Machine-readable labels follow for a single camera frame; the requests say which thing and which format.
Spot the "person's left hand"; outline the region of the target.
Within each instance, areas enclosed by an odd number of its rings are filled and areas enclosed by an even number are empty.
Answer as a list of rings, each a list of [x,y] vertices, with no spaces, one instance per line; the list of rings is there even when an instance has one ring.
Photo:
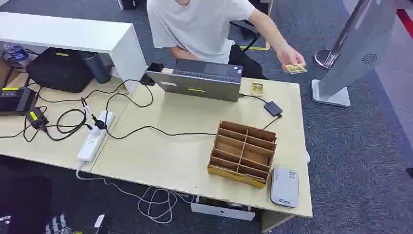
[[[304,57],[290,45],[283,45],[276,49],[277,58],[282,65],[283,70],[287,70],[287,65],[306,66]]]

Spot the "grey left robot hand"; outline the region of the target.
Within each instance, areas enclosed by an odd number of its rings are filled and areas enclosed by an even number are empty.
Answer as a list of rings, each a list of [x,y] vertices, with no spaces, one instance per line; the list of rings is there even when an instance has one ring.
[[[45,225],[45,234],[74,234],[72,228],[67,225],[66,215],[61,213],[54,216],[51,223]]]

